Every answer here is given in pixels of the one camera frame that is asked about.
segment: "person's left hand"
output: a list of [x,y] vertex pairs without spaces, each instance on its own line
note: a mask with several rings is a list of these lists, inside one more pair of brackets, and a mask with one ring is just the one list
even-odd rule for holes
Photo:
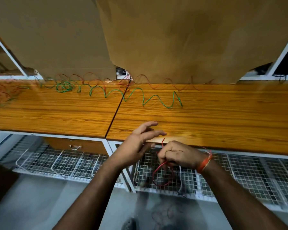
[[121,169],[135,164],[142,158],[147,150],[155,147],[155,143],[145,143],[147,140],[153,139],[159,135],[166,135],[162,130],[154,130],[150,128],[157,125],[158,122],[154,121],[143,123],[135,129],[112,154],[111,158],[115,159],[115,163]]

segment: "forearm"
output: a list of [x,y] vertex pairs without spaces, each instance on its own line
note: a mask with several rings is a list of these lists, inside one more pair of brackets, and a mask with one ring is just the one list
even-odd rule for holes
[[235,229],[288,229],[221,166],[211,160],[202,172],[231,227]]
[[108,158],[53,229],[98,229],[120,172]]

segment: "person's right hand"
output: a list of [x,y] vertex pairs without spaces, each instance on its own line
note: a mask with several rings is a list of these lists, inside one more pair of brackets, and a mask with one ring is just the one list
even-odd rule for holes
[[209,154],[207,153],[175,140],[170,141],[158,153],[161,164],[168,161],[167,165],[174,166],[178,164],[191,169],[197,169],[208,156]]

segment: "hand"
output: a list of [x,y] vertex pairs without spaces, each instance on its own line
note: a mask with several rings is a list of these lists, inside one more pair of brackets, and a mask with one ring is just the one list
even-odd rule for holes
[[113,153],[111,158],[115,158],[115,163],[120,166],[121,169],[135,164],[143,157],[147,150],[155,147],[155,143],[145,143],[147,140],[153,139],[159,135],[166,135],[164,131],[157,131],[150,128],[157,125],[158,122],[153,121],[143,123],[135,129]]
[[207,157],[207,153],[201,152],[175,140],[170,141],[158,153],[158,158],[161,164],[168,161],[167,165],[175,166],[178,164],[191,169],[197,169],[197,167],[200,166],[202,161]]

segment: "lower shelf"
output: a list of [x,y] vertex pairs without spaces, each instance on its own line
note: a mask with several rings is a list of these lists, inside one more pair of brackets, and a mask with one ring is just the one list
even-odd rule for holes
[[[89,183],[108,158],[102,154],[55,150],[46,143],[30,151],[31,145],[31,139],[24,136],[0,159],[0,164],[17,173]],[[124,188],[120,178],[115,187]]]
[[[146,152],[137,163],[134,173],[136,191],[161,193],[197,200],[213,201],[216,198],[209,185],[196,170],[174,168],[173,176],[169,171],[159,170],[154,182],[168,185],[156,186],[152,173],[159,162],[156,152],[160,148]],[[215,153],[214,159],[227,170],[252,195],[266,207],[274,211],[288,212],[288,159],[264,158],[255,156]]]

